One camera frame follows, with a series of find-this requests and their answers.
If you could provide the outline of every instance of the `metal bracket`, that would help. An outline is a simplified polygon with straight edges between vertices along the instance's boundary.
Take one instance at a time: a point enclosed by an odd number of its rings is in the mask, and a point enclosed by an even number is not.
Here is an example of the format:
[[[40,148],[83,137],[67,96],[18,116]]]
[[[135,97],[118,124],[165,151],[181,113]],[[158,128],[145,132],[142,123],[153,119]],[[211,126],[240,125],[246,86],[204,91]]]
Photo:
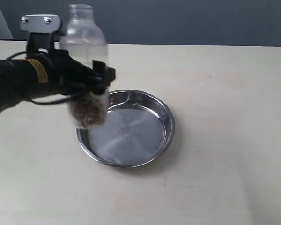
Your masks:
[[[27,55],[46,49],[48,54],[54,49],[55,38],[63,35],[62,21],[58,15],[34,14],[24,15],[20,22],[21,30],[29,32],[26,45]]]

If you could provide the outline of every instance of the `robotic arm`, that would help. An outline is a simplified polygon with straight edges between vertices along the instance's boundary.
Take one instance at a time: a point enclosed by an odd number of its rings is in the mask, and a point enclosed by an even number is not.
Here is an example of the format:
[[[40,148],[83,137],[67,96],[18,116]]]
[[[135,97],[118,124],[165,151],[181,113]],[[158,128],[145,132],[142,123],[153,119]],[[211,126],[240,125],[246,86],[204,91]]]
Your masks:
[[[21,29],[30,33],[26,51],[0,60],[0,112],[30,101],[38,105],[55,105],[74,101],[86,94],[103,94],[115,80],[116,71],[103,62],[93,61],[93,69],[75,61],[67,50],[54,48],[62,36],[62,21],[57,15],[26,15]],[[13,59],[26,54],[25,59]],[[33,99],[61,94],[53,102]]]

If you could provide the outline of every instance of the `screw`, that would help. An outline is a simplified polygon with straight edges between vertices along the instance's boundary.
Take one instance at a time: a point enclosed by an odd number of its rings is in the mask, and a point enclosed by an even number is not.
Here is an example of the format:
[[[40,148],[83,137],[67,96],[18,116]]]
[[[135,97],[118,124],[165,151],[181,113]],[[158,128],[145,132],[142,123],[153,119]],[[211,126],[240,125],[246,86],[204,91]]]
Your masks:
[[[23,16],[23,17],[21,18],[21,20],[22,20],[23,23],[28,23],[28,18],[25,17],[25,16]]]
[[[51,18],[49,18],[47,16],[44,17],[44,20],[46,21],[46,24],[51,23]]]

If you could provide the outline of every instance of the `metal bowl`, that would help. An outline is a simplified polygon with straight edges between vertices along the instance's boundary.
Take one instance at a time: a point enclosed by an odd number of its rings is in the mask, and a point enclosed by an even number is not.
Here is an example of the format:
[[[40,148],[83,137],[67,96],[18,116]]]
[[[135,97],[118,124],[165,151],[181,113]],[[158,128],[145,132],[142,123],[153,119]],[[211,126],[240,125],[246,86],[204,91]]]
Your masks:
[[[165,103],[138,90],[112,91],[109,103],[104,125],[77,129],[80,145],[90,157],[105,165],[132,168],[167,150],[175,121]]]

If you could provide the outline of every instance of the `bottle neck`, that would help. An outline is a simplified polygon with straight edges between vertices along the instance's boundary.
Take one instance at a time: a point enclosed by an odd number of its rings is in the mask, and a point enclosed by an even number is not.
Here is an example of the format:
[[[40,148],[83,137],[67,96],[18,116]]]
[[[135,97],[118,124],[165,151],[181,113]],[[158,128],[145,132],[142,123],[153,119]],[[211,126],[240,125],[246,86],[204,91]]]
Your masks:
[[[84,4],[70,5],[70,16],[72,21],[93,22],[93,8]]]

